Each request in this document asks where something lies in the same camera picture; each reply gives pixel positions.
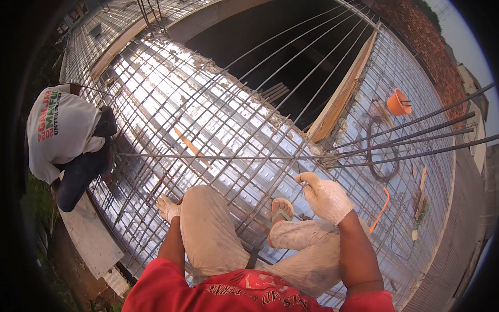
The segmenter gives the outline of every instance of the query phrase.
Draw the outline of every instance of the dusty trousers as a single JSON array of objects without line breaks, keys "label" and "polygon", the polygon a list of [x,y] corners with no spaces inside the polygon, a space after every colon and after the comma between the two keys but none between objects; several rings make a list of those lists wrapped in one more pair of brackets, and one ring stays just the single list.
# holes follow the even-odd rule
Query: dusty trousers
[{"label": "dusty trousers", "polygon": [[[219,274],[244,269],[249,253],[235,232],[227,200],[206,185],[190,188],[180,209],[180,229],[195,284]],[[359,219],[364,232],[367,224]],[[279,221],[270,230],[277,249],[298,252],[274,265],[257,262],[255,270],[270,272],[311,297],[340,282],[340,235],[326,220]]]}]

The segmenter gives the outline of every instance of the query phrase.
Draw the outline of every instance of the construction worker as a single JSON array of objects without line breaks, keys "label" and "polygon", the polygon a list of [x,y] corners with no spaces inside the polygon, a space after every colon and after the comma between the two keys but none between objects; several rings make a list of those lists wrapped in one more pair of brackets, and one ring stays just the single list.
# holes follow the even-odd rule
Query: construction worker
[{"label": "construction worker", "polygon": [[26,123],[29,169],[50,184],[55,202],[65,212],[74,209],[99,174],[109,179],[110,136],[117,131],[113,110],[91,105],[78,96],[80,90],[80,85],[69,83],[44,89]]},{"label": "construction worker", "polygon": [[[305,198],[321,220],[290,222],[292,204],[274,199],[268,243],[298,252],[254,269],[247,268],[250,255],[236,236],[223,196],[206,185],[190,188],[181,205],[162,195],[157,207],[170,229],[123,311],[332,311],[315,298],[340,280],[347,288],[342,312],[395,311],[383,290],[367,225],[345,191],[312,172],[295,180],[306,182]],[[192,288],[184,278],[185,252]]]}]

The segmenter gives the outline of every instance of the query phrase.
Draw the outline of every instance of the dark opening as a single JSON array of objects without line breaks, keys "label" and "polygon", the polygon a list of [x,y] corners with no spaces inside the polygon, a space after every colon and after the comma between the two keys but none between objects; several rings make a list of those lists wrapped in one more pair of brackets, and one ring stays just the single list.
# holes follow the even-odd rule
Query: dark opening
[{"label": "dark opening", "polygon": [[[363,4],[357,6],[357,8],[363,7],[365,7]],[[290,119],[295,120],[328,75],[340,63],[349,48],[353,46],[345,59],[338,65],[332,77],[297,121],[297,127],[304,129],[313,123],[321,113],[328,99],[350,68],[362,45],[372,33],[372,27],[370,26],[367,26],[364,30],[366,26],[364,21],[355,26],[360,21],[360,17],[354,15],[352,11],[331,0],[318,0],[313,3],[304,0],[274,0],[243,11],[211,26],[186,42],[185,45],[192,50],[197,50],[205,57],[212,58],[218,66],[223,68],[274,35],[333,8],[335,8],[333,11],[308,21],[264,44],[229,68],[230,74],[241,78],[286,43],[337,16],[332,21],[294,41],[242,79],[242,82],[247,81],[248,86],[253,90],[258,88],[259,92],[265,91],[280,82],[292,91],[352,31],[328,59],[279,108],[281,115],[290,115]],[[335,25],[338,26],[306,49],[259,88],[260,84],[282,65]],[[273,105],[277,106],[287,95],[289,93],[280,97]]]}]

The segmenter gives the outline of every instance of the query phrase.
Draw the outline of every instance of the white work glove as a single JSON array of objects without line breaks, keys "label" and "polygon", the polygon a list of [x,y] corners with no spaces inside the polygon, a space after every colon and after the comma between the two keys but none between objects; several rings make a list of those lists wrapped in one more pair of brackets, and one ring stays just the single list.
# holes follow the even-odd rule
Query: white work glove
[{"label": "white work glove", "polygon": [[294,180],[307,183],[303,191],[310,208],[319,218],[334,225],[338,225],[355,206],[337,182],[321,180],[313,172],[304,172]]},{"label": "white work glove", "polygon": [[175,205],[165,194],[158,197],[156,208],[159,210],[159,215],[168,223],[172,222],[173,217],[180,216],[180,205]]}]

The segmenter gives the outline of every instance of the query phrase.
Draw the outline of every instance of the red t-shirt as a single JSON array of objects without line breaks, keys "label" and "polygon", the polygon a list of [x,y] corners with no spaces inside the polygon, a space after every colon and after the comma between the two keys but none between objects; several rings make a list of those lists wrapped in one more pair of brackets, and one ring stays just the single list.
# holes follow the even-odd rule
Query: red t-shirt
[{"label": "red t-shirt", "polygon": [[[300,295],[280,277],[257,270],[237,270],[213,276],[189,287],[178,265],[156,258],[146,267],[123,305],[123,312],[205,311],[332,311]],[[393,309],[387,291],[350,296],[341,312],[385,312]]]}]

